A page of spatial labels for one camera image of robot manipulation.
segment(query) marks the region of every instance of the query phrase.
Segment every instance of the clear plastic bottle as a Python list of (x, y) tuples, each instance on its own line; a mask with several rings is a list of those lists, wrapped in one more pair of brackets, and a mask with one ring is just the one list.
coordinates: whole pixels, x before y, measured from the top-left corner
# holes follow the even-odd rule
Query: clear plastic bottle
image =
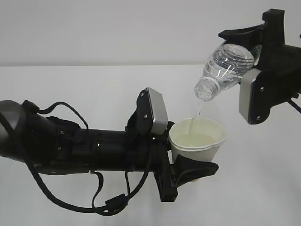
[(222, 44), (208, 58), (203, 76), (195, 86), (196, 96), (211, 101), (221, 91), (239, 83), (241, 77), (252, 69), (259, 58), (261, 47), (252, 49), (236, 44)]

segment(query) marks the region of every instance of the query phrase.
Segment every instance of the white table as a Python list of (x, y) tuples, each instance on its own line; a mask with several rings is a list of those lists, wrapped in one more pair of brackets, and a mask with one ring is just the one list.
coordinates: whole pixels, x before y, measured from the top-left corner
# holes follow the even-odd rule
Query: white table
[[(77, 109), (90, 128), (123, 130), (147, 86), (161, 92), (170, 121), (194, 116), (193, 88), (201, 65), (0, 67), (0, 98), (25, 99), (46, 108), (65, 101)], [(153, 174), (120, 214), (102, 217), (61, 209), (39, 190), (23, 163), (0, 158), (0, 225), (23, 226), (292, 226), (301, 224), (301, 117), (288, 104), (271, 111), (266, 122), (248, 125), (238, 112), (239, 86), (204, 106), (204, 116), (222, 123), (227, 141), (214, 162), (215, 176), (178, 189), (175, 203), (160, 203)], [(53, 115), (79, 122), (58, 107)], [(141, 173), (130, 174), (131, 187)], [(98, 181), (90, 174), (43, 179), (60, 199), (89, 207)], [(104, 172), (96, 202), (126, 192), (122, 172)]]

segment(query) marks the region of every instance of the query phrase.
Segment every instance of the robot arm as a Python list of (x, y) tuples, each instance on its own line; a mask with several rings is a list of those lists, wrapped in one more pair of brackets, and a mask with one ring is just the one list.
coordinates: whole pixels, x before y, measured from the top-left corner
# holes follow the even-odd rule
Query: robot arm
[(285, 45), (284, 10), (270, 9), (262, 18), (264, 24), (219, 34), (249, 50), (262, 46), (258, 64), (240, 82), (239, 112), (249, 124), (264, 122), (273, 106), (291, 103), (301, 91), (301, 48)]
[[(218, 166), (212, 162), (195, 161), (178, 155), (171, 164), (168, 158), (168, 133), (174, 124), (168, 121), (163, 97), (147, 88), (137, 99), (137, 109), (127, 122), (125, 131), (85, 129), (78, 124), (56, 117), (44, 118), (57, 105), (65, 105), (83, 118), (71, 106), (57, 102), (40, 110), (30, 101), (22, 105), (0, 101), (0, 155), (25, 162), (43, 193), (55, 204), (77, 212), (95, 212), (110, 216), (122, 211), (141, 189), (148, 173), (155, 176), (162, 202), (175, 201), (177, 187), (215, 174)], [(140, 183), (128, 194), (106, 201), (103, 207), (76, 207), (55, 198), (38, 173), (64, 175), (95, 173), (102, 187), (103, 176), (96, 170), (143, 171)]]

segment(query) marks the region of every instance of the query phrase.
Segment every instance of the paper cup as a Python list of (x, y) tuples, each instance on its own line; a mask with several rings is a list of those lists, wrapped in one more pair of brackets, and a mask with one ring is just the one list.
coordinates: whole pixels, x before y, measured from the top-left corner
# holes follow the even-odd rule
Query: paper cup
[[(187, 143), (181, 140), (183, 135), (199, 138), (194, 137)], [(210, 119), (189, 118), (176, 123), (169, 131), (173, 162), (179, 154), (197, 161), (212, 161), (225, 137), (224, 127)]]

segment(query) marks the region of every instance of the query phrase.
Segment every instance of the cup rim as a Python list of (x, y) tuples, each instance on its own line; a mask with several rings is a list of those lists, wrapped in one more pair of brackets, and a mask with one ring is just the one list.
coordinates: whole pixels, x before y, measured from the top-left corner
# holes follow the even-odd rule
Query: cup rim
[[(222, 129), (225, 131), (225, 128), (224, 128), (223, 125), (221, 125), (220, 123), (218, 123), (218, 122), (216, 122), (216, 121), (213, 121), (213, 120), (211, 120), (211, 119), (207, 119), (207, 118), (201, 118), (201, 119), (205, 119), (205, 120), (208, 120), (208, 121), (212, 121), (212, 122), (218, 124), (219, 126), (221, 126)], [(177, 145), (177, 144), (175, 144), (175, 143), (172, 141), (172, 139), (171, 139), (171, 137), (170, 137), (170, 132), (172, 131), (173, 127), (174, 127), (174, 126), (171, 127), (171, 129), (169, 130), (169, 133), (168, 133), (168, 137), (169, 137), (169, 141), (170, 141), (171, 145), (173, 145), (174, 147), (179, 147), (179, 148), (181, 148), (181, 149), (185, 149), (186, 151), (189, 151), (189, 152), (204, 151), (204, 150), (207, 150), (207, 149), (212, 148), (212, 147), (220, 146), (220, 145), (222, 145), (222, 143), (224, 143), (225, 140), (226, 140), (226, 133), (225, 133), (225, 137), (224, 137), (223, 140), (221, 140), (221, 141), (219, 141), (219, 142), (216, 142), (216, 143), (213, 143), (213, 144), (210, 144), (210, 145), (206, 145), (206, 146), (196, 146), (196, 147), (188, 147), (188, 146), (183, 146), (183, 145)]]

